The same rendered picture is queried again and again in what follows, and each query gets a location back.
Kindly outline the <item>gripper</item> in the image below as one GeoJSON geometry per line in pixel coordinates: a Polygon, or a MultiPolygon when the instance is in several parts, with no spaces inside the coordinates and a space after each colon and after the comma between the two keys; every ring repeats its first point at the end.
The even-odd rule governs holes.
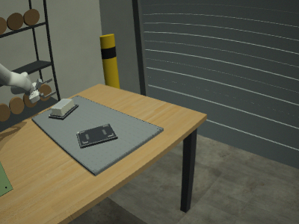
{"type": "MultiPolygon", "coordinates": [[[[52,81],[52,78],[47,79],[47,80],[44,81],[42,84],[44,84],[44,83],[46,83],[46,82],[49,83],[50,81],[52,81]]],[[[36,82],[33,83],[33,86],[35,86],[35,85],[36,85],[36,82]]],[[[53,92],[51,92],[51,93],[48,94],[47,96],[44,96],[43,93],[40,94],[39,89],[37,88],[37,89],[36,89],[35,91],[33,91],[31,94],[26,95],[26,96],[28,96],[30,103],[33,104],[33,103],[39,101],[41,96],[42,96],[43,99],[45,99],[45,98],[47,98],[47,97],[49,97],[49,96],[52,96],[52,95],[54,95],[54,94],[56,94],[56,90],[53,91],[53,92]]]]}

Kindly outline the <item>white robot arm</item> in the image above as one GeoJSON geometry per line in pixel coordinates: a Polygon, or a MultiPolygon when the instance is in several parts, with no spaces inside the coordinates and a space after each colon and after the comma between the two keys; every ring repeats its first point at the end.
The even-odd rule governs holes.
{"type": "Polygon", "coordinates": [[[12,94],[24,93],[25,95],[29,95],[41,87],[42,79],[38,78],[36,85],[33,86],[27,72],[21,74],[11,72],[0,64],[0,84],[12,86],[10,89],[12,94]]]}

